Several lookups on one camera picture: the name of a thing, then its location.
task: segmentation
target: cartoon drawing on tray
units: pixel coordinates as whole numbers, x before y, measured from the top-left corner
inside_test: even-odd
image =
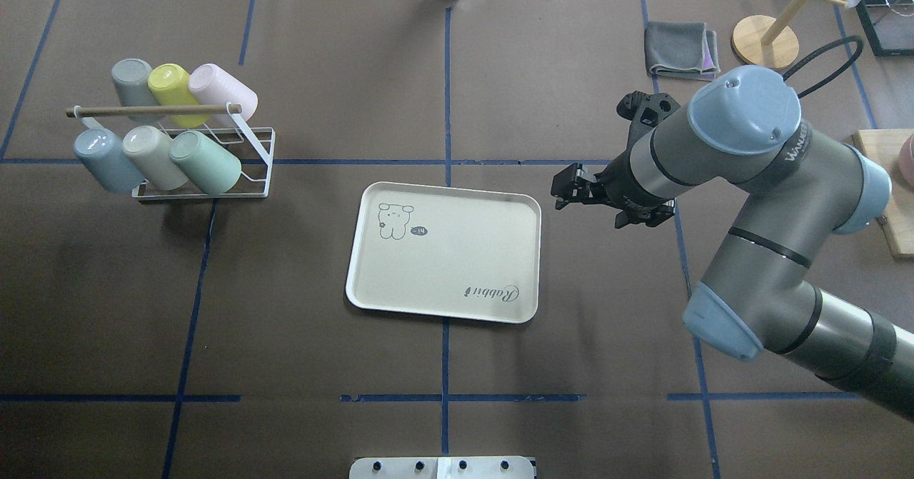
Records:
[[[381,237],[394,238],[395,241],[406,235],[406,225],[409,223],[409,214],[412,206],[402,206],[398,203],[380,203],[378,205],[378,222],[381,228]]]

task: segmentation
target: wooden dowel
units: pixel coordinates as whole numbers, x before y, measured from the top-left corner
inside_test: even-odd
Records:
[[[83,108],[74,106],[66,109],[66,117],[124,117],[128,115],[218,115],[226,112],[224,104],[197,104],[187,106],[111,106]],[[241,104],[229,104],[230,114],[240,114]]]
[[[793,20],[793,17],[797,13],[800,13],[800,9],[803,8],[803,5],[809,0],[790,0],[790,4],[784,8],[784,11],[778,16],[778,19],[774,21],[774,24],[771,24],[771,27],[768,27],[768,30],[765,32],[764,36],[761,37],[761,44],[763,46],[770,46],[771,42],[778,37],[778,34],[787,27],[787,24]]]

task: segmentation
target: gray towel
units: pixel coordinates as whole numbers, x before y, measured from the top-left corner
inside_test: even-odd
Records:
[[[649,21],[644,62],[657,76],[713,81],[720,72],[718,34],[707,30],[705,23]]]

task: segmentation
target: mint green cup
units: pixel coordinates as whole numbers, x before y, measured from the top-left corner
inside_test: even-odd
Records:
[[[200,131],[184,131],[174,137],[169,157],[208,196],[228,192],[241,176],[241,160]]]

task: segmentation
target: gray cup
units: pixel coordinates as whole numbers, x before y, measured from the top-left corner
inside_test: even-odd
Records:
[[[200,131],[184,131],[174,137],[169,156],[208,196],[228,192],[241,176],[241,160]]]
[[[126,193],[143,183],[143,174],[121,151],[121,139],[105,128],[82,131],[73,151],[105,190]]]
[[[118,99],[121,99],[121,106],[158,106],[156,96],[150,91],[146,80],[149,79],[149,73],[153,67],[148,63],[136,57],[122,59],[111,67],[111,81],[114,82],[114,89],[117,91]],[[135,116],[131,115],[130,120],[140,122],[140,124],[152,124],[162,120],[162,115],[156,116]]]

